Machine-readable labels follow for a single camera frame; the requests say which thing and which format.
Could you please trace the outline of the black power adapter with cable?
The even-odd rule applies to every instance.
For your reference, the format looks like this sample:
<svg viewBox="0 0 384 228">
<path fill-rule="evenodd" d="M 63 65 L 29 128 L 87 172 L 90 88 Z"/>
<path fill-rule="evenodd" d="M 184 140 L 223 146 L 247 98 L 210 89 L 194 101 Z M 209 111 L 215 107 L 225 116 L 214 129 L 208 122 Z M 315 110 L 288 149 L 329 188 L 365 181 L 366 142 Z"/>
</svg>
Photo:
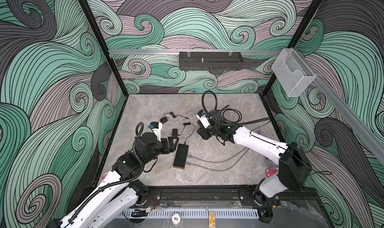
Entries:
<svg viewBox="0 0 384 228">
<path fill-rule="evenodd" d="M 178 129 L 173 129 L 173 130 L 172 130 L 172 138 L 173 138 L 173 139 L 177 139 L 177 138 L 179 138 L 181 135 L 183 135 L 183 132 L 184 132 L 184 130 L 185 130 L 185 128 L 186 128 L 187 126 L 193 126 L 194 129 L 193 129 L 193 131 L 191 132 L 191 134 L 190 134 L 188 137 L 185 138 L 185 142 L 184 142 L 184 144 L 186 144 L 186 143 L 187 143 L 187 140 L 193 135 L 194 131 L 196 130 L 196 126 L 195 126 L 194 124 L 192 124 L 191 122 L 183 123 L 183 128 L 182 128 L 182 131 L 181 131 L 180 133 L 178 132 Z"/>
</svg>

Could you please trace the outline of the black network switch box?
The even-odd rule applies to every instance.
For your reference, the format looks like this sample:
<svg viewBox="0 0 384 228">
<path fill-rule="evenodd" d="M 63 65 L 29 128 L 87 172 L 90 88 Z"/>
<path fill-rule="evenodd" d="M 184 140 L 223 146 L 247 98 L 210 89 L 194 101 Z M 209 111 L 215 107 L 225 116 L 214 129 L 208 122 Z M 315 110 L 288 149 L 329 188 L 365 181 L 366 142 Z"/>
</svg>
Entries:
<svg viewBox="0 0 384 228">
<path fill-rule="evenodd" d="M 176 155 L 175 155 L 174 164 L 173 164 L 174 168 L 185 169 L 188 151 L 189 151 L 188 145 L 186 145 L 186 144 L 179 144 L 178 145 Z"/>
</svg>

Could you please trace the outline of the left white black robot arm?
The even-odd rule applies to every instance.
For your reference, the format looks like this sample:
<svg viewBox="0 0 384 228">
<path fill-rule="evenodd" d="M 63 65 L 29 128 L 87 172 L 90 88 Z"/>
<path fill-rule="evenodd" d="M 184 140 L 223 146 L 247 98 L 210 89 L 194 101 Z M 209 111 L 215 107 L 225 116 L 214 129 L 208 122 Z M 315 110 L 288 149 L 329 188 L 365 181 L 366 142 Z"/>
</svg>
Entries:
<svg viewBox="0 0 384 228">
<path fill-rule="evenodd" d="M 142 122 L 136 126 L 132 149 L 118 158 L 99 186 L 68 215 L 51 221 L 49 228 L 104 228 L 125 209 L 146 202 L 148 187 L 139 176 L 147 163 L 176 151 L 179 138 L 162 138 L 158 122 L 149 125 L 150 132 L 143 132 L 144 127 Z"/>
</svg>

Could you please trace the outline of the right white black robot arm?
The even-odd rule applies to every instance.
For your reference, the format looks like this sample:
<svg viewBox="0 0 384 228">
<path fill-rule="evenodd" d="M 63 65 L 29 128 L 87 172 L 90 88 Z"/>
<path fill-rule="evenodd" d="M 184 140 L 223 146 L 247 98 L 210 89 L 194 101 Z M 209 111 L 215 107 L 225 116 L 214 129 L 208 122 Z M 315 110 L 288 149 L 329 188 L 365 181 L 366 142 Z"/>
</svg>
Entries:
<svg viewBox="0 0 384 228">
<path fill-rule="evenodd" d="M 294 142 L 286 144 L 261 136 L 249 130 L 247 122 L 229 122 L 217 108 L 208 111 L 204 102 L 197 118 L 200 126 L 197 133 L 202 139 L 215 137 L 221 144 L 242 145 L 278 165 L 277 173 L 260 181 L 254 189 L 253 196 L 258 205 L 278 206 L 280 193 L 301 191 L 307 178 L 318 173 L 305 152 Z"/>
</svg>

